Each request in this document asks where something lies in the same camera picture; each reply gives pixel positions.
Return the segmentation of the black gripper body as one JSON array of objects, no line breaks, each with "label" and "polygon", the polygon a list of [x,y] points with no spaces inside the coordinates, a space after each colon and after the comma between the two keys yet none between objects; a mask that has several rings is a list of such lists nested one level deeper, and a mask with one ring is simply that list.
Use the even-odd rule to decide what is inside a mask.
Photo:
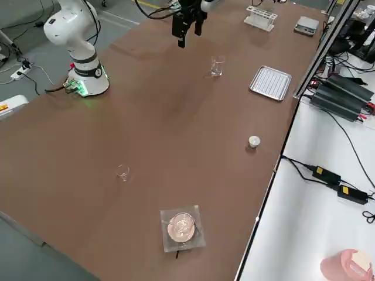
[{"label": "black gripper body", "polygon": [[201,0],[178,0],[179,9],[176,14],[183,18],[196,18],[205,13],[202,9],[202,3]]}]

